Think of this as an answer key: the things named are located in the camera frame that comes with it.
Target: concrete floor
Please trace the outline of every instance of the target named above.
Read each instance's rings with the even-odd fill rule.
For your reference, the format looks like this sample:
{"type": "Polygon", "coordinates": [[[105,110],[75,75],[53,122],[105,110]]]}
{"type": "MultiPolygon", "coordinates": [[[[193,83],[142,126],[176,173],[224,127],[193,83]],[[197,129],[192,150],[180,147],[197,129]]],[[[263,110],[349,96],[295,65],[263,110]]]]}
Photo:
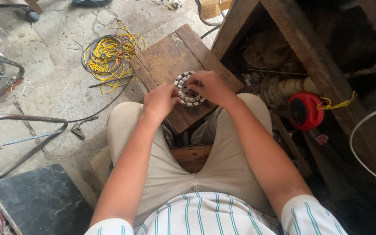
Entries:
{"type": "MultiPolygon", "coordinates": [[[[15,0],[9,3],[22,3],[15,0]]],[[[44,13],[36,23],[24,20],[21,11],[0,12],[0,49],[8,59],[23,64],[24,78],[30,81],[22,95],[11,93],[0,97],[0,113],[17,113],[73,120],[95,113],[108,104],[121,89],[102,95],[97,88],[88,89],[97,82],[81,65],[83,48],[102,35],[114,34],[107,29],[115,19],[131,25],[133,33],[141,34],[152,45],[183,24],[189,24],[199,35],[212,27],[198,18],[194,0],[182,0],[182,8],[169,10],[168,2],[160,0],[113,0],[101,8],[82,8],[65,0],[40,0],[44,13]]],[[[217,31],[203,41],[209,48],[217,31]]],[[[7,67],[8,74],[16,71],[7,67]]],[[[23,81],[15,91],[23,90],[23,81]]],[[[94,207],[107,179],[111,161],[108,149],[106,123],[113,107],[121,102],[142,102],[146,89],[137,78],[123,95],[98,115],[98,119],[81,127],[86,136],[79,140],[70,128],[51,141],[41,151],[15,169],[10,175],[49,164],[60,163],[94,207]]],[[[60,125],[0,121],[0,143],[55,131],[60,125]]],[[[27,141],[3,147],[0,150],[0,170],[37,145],[27,141]]]]}

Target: striped shirt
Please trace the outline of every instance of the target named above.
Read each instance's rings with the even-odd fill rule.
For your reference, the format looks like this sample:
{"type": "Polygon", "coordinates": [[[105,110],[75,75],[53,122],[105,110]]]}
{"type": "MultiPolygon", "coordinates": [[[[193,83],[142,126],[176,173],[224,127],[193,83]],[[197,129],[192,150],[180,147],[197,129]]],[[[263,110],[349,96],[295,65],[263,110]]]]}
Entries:
{"type": "Polygon", "coordinates": [[[289,200],[277,219],[244,201],[215,192],[177,196],[134,229],[120,218],[103,220],[85,235],[346,235],[337,219],[310,195],[289,200]]]}

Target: yellow string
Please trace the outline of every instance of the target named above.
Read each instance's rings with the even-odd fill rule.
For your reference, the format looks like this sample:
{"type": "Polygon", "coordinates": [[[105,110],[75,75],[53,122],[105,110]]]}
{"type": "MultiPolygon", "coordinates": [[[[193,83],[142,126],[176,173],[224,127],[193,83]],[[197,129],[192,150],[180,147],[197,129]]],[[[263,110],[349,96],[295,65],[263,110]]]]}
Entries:
{"type": "Polygon", "coordinates": [[[323,97],[320,97],[320,99],[325,99],[329,102],[328,105],[326,106],[323,106],[321,108],[318,108],[321,104],[323,104],[323,102],[321,102],[319,105],[317,105],[316,108],[318,108],[317,110],[320,110],[320,109],[323,109],[323,110],[329,110],[329,109],[337,109],[337,108],[340,108],[340,107],[344,107],[346,105],[349,105],[353,99],[356,98],[358,94],[354,91],[353,94],[352,94],[352,98],[351,99],[347,99],[345,100],[344,102],[340,103],[340,104],[336,104],[336,105],[332,105],[332,101],[328,98],[323,98],[323,97]]]}
{"type": "MultiPolygon", "coordinates": [[[[146,40],[139,34],[130,33],[127,26],[121,21],[117,22],[115,27],[109,27],[109,29],[124,30],[125,33],[105,37],[100,40],[97,45],[89,46],[83,54],[86,66],[95,71],[92,72],[92,75],[100,82],[131,75],[133,73],[133,69],[128,67],[128,65],[126,66],[123,62],[128,62],[131,60],[131,58],[138,54],[138,51],[141,52],[147,47],[146,40]],[[93,54],[90,52],[90,56],[87,60],[86,54],[91,49],[93,49],[93,54]]],[[[134,81],[135,77],[136,76],[133,76],[128,83],[134,81]]],[[[120,80],[103,84],[100,86],[101,93],[108,94],[115,88],[124,86],[126,84],[127,83],[121,83],[120,80]],[[111,87],[111,89],[108,92],[104,92],[104,85],[111,87]]]]}

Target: beige pants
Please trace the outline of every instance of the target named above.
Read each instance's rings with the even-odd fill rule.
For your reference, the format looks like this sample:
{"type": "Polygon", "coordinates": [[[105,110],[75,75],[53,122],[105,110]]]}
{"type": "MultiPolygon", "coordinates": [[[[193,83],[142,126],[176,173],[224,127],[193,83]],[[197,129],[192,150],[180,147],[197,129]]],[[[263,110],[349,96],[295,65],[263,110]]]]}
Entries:
{"type": "MultiPolygon", "coordinates": [[[[264,102],[253,94],[238,96],[245,101],[266,130],[272,133],[271,118],[264,102]]],[[[130,138],[142,109],[143,105],[135,102],[124,102],[113,109],[107,133],[114,164],[130,138]]],[[[236,196],[252,208],[275,216],[248,165],[233,122],[224,109],[219,107],[195,131],[192,142],[213,142],[210,156],[197,174],[188,173],[176,162],[169,151],[162,128],[158,128],[153,139],[148,175],[134,227],[140,226],[150,214],[175,196],[202,191],[236,196]]]]}

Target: cloth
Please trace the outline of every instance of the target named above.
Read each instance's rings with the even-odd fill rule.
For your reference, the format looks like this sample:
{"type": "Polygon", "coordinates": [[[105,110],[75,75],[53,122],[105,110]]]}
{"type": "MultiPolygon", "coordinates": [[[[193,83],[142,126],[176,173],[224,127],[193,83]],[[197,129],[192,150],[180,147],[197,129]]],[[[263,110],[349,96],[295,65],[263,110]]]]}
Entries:
{"type": "MultiPolygon", "coordinates": [[[[268,132],[272,132],[271,118],[264,102],[253,94],[238,94],[268,132]]],[[[107,135],[113,164],[123,151],[133,132],[143,105],[135,102],[118,104],[108,120],[107,135]]],[[[203,169],[190,174],[176,162],[166,144],[162,128],[153,139],[148,174],[134,226],[140,226],[149,215],[170,199],[183,194],[216,191],[242,198],[252,208],[270,216],[275,213],[268,198],[249,167],[234,124],[221,108],[212,114],[200,129],[212,135],[214,144],[203,169]]]]}
{"type": "MultiPolygon", "coordinates": [[[[275,235],[277,219],[254,210],[239,198],[215,192],[177,196],[153,212],[134,234],[275,235]]],[[[286,235],[345,235],[337,219],[316,198],[300,195],[282,210],[286,235]]],[[[108,219],[92,226],[85,235],[132,235],[122,219],[108,219]]]]}

